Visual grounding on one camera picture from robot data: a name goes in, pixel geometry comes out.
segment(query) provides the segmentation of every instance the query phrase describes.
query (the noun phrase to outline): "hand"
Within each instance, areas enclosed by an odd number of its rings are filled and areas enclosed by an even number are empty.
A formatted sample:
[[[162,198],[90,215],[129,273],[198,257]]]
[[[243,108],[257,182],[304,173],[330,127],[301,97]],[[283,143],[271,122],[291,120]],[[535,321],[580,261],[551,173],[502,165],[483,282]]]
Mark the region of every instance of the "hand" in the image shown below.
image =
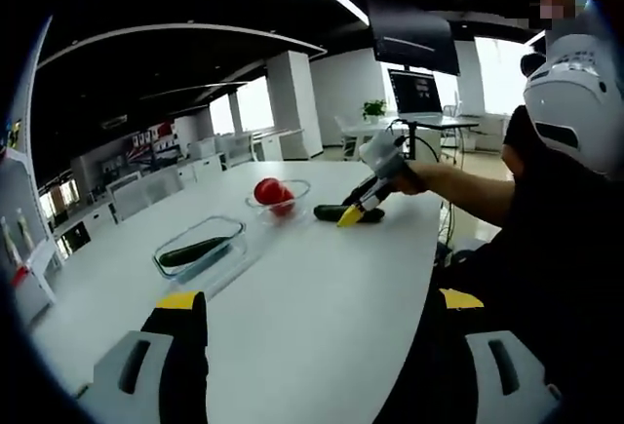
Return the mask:
[[[439,165],[409,161],[408,166],[411,171],[419,177],[421,183],[418,184],[415,181],[416,179],[410,178],[408,175],[401,174],[393,180],[396,190],[406,195],[418,195],[429,190],[427,181]]]

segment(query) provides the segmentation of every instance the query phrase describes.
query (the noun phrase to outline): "monitor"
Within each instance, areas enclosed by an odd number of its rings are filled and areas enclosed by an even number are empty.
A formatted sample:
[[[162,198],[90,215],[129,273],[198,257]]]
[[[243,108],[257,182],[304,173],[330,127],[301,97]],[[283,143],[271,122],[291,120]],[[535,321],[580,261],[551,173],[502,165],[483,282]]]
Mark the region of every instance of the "monitor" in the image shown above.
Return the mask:
[[[399,114],[442,114],[438,88],[433,75],[389,70]]]
[[[457,50],[446,19],[397,1],[369,0],[368,5],[378,61],[459,75]]]

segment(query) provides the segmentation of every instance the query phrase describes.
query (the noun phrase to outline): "oval table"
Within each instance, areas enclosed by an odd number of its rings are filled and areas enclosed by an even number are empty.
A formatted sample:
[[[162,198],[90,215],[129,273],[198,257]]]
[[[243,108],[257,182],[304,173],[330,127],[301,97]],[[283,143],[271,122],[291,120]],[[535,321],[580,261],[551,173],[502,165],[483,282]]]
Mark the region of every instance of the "oval table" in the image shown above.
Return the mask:
[[[337,204],[370,174],[362,163],[248,163],[187,188],[74,253],[58,303],[33,339],[70,393],[95,362],[140,329],[168,282],[156,247],[211,214],[252,221],[262,178],[303,178],[306,205]],[[212,424],[370,424],[401,371],[422,313],[440,199],[392,195],[377,225],[313,219],[280,231],[263,256],[208,302]]]

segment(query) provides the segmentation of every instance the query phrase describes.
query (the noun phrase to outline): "potted plant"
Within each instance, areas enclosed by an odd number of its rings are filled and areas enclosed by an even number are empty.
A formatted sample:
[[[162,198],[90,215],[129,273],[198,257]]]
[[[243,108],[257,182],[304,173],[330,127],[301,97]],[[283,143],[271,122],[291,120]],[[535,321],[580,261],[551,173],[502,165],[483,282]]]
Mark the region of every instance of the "potted plant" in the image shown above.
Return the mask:
[[[362,108],[362,116],[364,120],[368,120],[372,124],[379,122],[379,117],[386,115],[385,100],[367,100]]]

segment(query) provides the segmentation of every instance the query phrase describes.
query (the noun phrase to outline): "black ceiling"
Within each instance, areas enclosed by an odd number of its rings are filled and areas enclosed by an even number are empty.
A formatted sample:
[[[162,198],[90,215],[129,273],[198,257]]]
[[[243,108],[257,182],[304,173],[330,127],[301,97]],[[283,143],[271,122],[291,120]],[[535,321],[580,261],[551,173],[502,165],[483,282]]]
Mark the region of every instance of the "black ceiling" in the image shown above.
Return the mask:
[[[366,0],[352,0],[366,10]],[[482,12],[528,18],[530,0],[406,0],[436,11]],[[192,90],[140,99],[178,88],[217,83],[284,50],[315,49],[269,37],[198,29],[208,23],[275,33],[330,54],[370,45],[366,26],[334,0],[51,0],[54,18],[41,61],[72,44],[135,26],[187,23],[188,28],[132,32],[77,48],[39,68],[33,100],[32,143],[37,179],[45,182],[69,159],[120,135],[207,103]],[[489,35],[524,41],[532,34],[491,23],[454,22],[457,38]],[[252,70],[244,78],[261,72]],[[128,115],[113,131],[102,121]]]

